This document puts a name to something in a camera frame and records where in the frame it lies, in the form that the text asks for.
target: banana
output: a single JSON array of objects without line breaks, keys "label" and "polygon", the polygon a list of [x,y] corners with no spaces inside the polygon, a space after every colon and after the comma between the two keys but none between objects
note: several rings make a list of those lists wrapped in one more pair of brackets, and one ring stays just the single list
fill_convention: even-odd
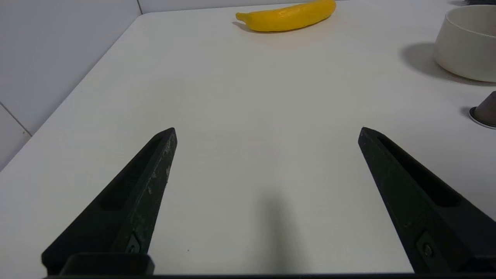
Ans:
[{"label": "banana", "polygon": [[275,10],[236,13],[249,29],[260,32],[303,28],[328,18],[336,9],[334,0],[315,0]]}]

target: white table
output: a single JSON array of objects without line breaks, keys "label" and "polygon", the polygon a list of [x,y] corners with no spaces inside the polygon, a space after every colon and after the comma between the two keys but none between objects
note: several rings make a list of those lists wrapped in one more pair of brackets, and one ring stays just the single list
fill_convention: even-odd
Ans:
[{"label": "white table", "polygon": [[233,23],[279,6],[139,17],[0,173],[0,277],[44,276],[43,250],[169,127],[156,273],[411,272],[362,126],[496,217],[496,133],[463,114],[495,85],[431,60],[454,4],[340,1],[277,34]]}]

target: screw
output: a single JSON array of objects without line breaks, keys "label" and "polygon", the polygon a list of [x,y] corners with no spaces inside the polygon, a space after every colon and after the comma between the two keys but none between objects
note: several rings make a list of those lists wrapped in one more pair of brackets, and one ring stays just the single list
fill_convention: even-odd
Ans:
[{"label": "screw", "polygon": [[428,258],[432,258],[434,255],[434,251],[428,243],[424,244],[424,255]]}]

